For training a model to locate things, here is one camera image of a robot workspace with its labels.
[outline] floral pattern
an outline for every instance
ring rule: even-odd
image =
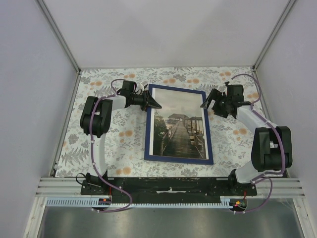
[[[147,81],[205,91],[212,88],[225,90],[225,81],[239,73],[251,73],[248,67],[173,67],[173,68],[126,68],[88,69],[83,71],[73,105],[67,134],[63,144],[56,177],[74,177],[86,173],[89,168],[88,137],[79,126],[86,98],[113,94],[110,82],[117,78]],[[236,84],[244,86],[248,101],[258,97],[252,79],[238,77]],[[120,81],[114,86],[119,89]],[[255,109],[263,114],[260,103]],[[253,135],[233,117],[226,119],[213,114],[209,108],[209,120],[214,165],[163,163],[144,160],[146,113],[137,106],[112,112],[110,130],[106,135],[105,158],[108,175],[127,177],[226,177],[251,159]]]

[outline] wall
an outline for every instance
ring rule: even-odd
[[[274,122],[291,128],[292,175],[317,221],[317,1],[297,1],[260,64],[258,77]]]
[[[45,0],[79,66],[251,66],[288,0]]]
[[[4,1],[0,16],[0,236],[18,238],[49,173],[76,74],[35,1]]]

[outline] sky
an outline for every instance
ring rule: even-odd
[[[155,88],[154,99],[162,106],[162,109],[157,109],[157,112],[164,118],[173,113],[184,114],[188,117],[202,117],[201,94]]]

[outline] wooden boardwalk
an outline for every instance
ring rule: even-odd
[[[197,148],[190,143],[189,133],[183,123],[178,127],[163,151],[163,156],[201,158]]]

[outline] picture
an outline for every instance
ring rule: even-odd
[[[149,85],[161,109],[148,109],[145,159],[213,164],[205,92]]]

